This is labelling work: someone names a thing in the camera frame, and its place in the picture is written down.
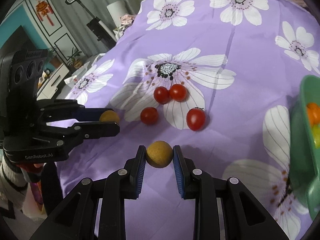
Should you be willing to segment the tan longan fruit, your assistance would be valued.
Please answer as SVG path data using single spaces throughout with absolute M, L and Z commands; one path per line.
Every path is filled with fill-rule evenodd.
M 100 122 L 115 122 L 120 123 L 119 115 L 113 110 L 104 111 L 104 113 L 99 118 Z
M 146 161 L 155 168 L 168 166 L 172 159 L 172 147 L 165 141 L 153 142 L 146 150 Z

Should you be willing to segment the green lime fruit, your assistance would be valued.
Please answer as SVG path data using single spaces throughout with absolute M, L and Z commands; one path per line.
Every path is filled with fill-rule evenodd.
M 320 127 L 318 125 L 314 125 L 311 128 L 311 131 L 315 148 L 320 148 Z

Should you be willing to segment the orange mandarin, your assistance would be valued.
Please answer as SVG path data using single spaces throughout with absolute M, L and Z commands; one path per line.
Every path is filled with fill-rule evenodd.
M 306 106 L 308 120 L 310 123 L 310 126 L 318 125 L 320 122 L 320 107 L 314 102 L 310 102 Z

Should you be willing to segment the white tv cabinet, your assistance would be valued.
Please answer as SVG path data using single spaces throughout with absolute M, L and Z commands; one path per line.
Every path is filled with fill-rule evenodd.
M 37 100 L 51 99 L 59 90 L 59 85 L 65 84 L 64 79 L 69 73 L 65 64 L 61 64 L 43 83 L 37 92 Z

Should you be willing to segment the small potted plant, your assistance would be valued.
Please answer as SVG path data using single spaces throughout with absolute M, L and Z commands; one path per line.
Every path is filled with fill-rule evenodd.
M 82 61 L 80 60 L 81 55 L 82 51 L 73 48 L 71 55 L 67 57 L 67 66 L 69 68 L 79 69 L 82 66 Z

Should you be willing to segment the black phone stand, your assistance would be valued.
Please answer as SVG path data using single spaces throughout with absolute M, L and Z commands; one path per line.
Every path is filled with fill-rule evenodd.
M 98 41 L 103 42 L 107 48 L 111 49 L 116 45 L 116 36 L 111 29 L 98 17 L 94 16 L 90 10 L 80 0 L 65 0 L 67 5 L 71 5 L 74 2 L 78 3 L 88 14 L 91 16 L 91 20 L 87 24 L 88 28 L 98 38 Z

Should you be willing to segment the green plastic bowl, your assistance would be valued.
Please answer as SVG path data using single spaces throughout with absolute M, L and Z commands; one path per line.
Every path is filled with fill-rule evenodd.
M 307 104 L 319 104 L 319 77 L 303 77 L 297 101 L 290 111 L 291 146 L 289 178 L 293 192 L 308 208 L 311 219 L 319 213 L 319 148 L 308 120 Z

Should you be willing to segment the oval red cherry tomato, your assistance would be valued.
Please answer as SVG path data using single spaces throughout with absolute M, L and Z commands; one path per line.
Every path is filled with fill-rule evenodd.
M 189 129 L 192 131 L 201 130 L 206 122 L 206 115 L 201 108 L 192 108 L 188 111 L 186 122 Z

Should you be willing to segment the red chinese knot decoration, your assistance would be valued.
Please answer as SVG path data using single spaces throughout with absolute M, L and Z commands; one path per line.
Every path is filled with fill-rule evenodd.
M 42 1 L 42 0 L 36 0 L 37 1 L 37 5 L 36 5 L 36 14 L 38 16 L 38 19 L 43 22 L 44 19 L 46 18 L 48 20 L 48 22 L 50 23 L 51 26 L 54 26 L 53 21 L 51 20 L 51 18 L 49 17 L 49 14 L 53 13 L 53 10 L 50 6 L 50 4 L 46 1 Z

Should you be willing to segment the pink fabric bundle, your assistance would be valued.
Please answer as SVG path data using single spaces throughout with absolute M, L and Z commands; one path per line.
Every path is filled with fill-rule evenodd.
M 113 30 L 116 40 L 118 41 L 125 33 L 125 30 L 133 25 L 136 15 L 126 14 L 120 17 L 120 24 Z

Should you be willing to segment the white paper roll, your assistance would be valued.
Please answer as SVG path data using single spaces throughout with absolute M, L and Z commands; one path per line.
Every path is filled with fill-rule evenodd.
M 107 5 L 106 8 L 110 16 L 112 17 L 112 20 L 116 27 L 118 27 L 121 24 L 120 18 L 128 14 L 128 10 L 123 0 L 115 1 Z

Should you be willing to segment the purple floral tablecloth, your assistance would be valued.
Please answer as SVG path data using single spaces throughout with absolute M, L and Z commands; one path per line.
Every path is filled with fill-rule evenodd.
M 319 24 L 288 0 L 144 0 L 117 45 L 100 54 L 69 92 L 87 108 L 120 116 L 116 137 L 86 140 L 57 164 L 63 194 L 85 177 L 107 177 L 139 145 L 180 145 L 197 168 L 239 178 L 290 239 L 311 224 L 289 188 L 289 110 L 306 75 L 319 75 Z M 187 89 L 164 105 L 157 87 Z M 158 121 L 140 113 L 154 107 Z M 186 116 L 201 108 L 192 131 Z

